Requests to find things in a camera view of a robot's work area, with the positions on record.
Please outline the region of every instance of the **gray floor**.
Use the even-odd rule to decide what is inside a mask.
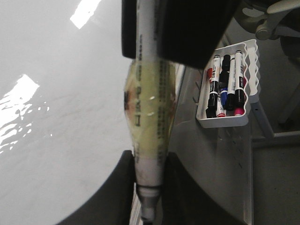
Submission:
[[[234,20],[227,29],[232,44],[255,38]],[[258,41],[260,51],[260,100],[274,132],[300,130],[300,104],[291,114],[294,125],[282,129],[278,117],[300,83],[300,64],[283,53],[280,41]],[[252,134],[261,130],[252,116]],[[286,138],[254,148],[254,224],[295,225],[300,223],[300,137]]]

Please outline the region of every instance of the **marker holder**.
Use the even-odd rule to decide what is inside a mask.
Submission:
[[[244,87],[245,93],[245,104],[244,113],[239,116],[226,116],[217,118],[207,118],[206,109],[210,93],[210,81],[207,77],[207,70],[211,67],[211,60],[203,70],[202,84],[200,90],[200,96],[197,107],[196,118],[200,122],[203,128],[225,128],[225,127],[241,127],[248,123],[248,115],[251,110],[250,102],[255,101],[259,96],[260,85],[259,85],[259,61],[258,61],[258,51],[256,41],[254,39],[229,45],[223,48],[218,48],[214,51],[212,57],[216,54],[221,56],[221,62],[223,61],[223,56],[229,54],[231,58],[237,50],[241,50],[243,53],[243,75],[246,80]]]

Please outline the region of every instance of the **white pen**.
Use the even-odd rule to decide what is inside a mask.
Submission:
[[[157,55],[157,6],[157,0],[137,1],[136,59],[124,90],[144,223],[155,219],[175,109],[175,69]]]

